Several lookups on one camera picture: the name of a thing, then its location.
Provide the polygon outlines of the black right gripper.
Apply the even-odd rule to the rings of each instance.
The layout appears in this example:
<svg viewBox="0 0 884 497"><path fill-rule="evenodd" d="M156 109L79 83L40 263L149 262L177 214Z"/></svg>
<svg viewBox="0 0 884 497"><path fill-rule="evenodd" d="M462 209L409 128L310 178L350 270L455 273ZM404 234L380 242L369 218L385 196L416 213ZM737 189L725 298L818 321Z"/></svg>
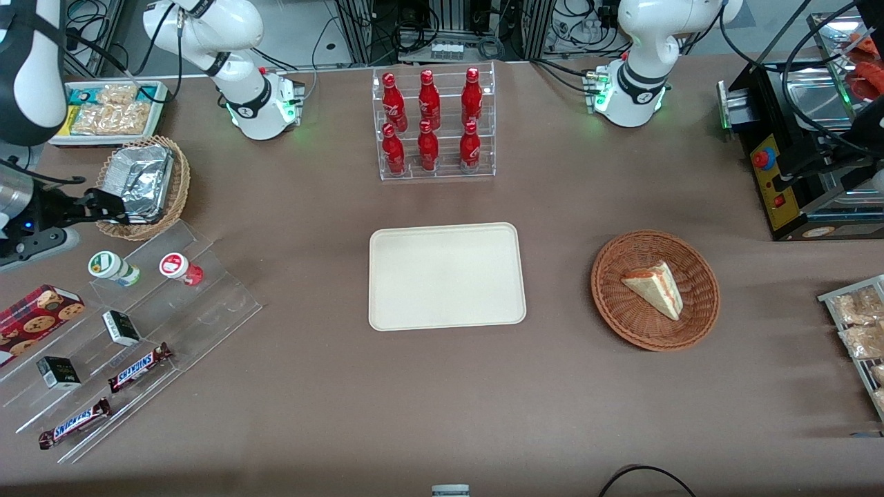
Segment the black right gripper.
<svg viewBox="0 0 884 497"><path fill-rule="evenodd" d="M32 195L31 210L36 231L93 221L132 224L123 199L100 188L86 189L84 199L67 195L58 188L38 189Z"/></svg>

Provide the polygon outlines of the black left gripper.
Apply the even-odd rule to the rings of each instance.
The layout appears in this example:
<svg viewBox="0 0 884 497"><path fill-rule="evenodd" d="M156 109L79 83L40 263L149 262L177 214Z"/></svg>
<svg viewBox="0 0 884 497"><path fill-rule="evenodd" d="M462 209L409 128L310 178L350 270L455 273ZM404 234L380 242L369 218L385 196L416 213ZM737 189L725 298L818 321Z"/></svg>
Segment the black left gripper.
<svg viewBox="0 0 884 497"><path fill-rule="evenodd" d="M823 157L823 167L812 166ZM789 169L784 167L804 167ZM822 182L865 182L876 175L876 158L853 148L820 139L815 147L789 147L779 154L774 167L773 189L778 193L795 188L801 195L822 195Z"/></svg>

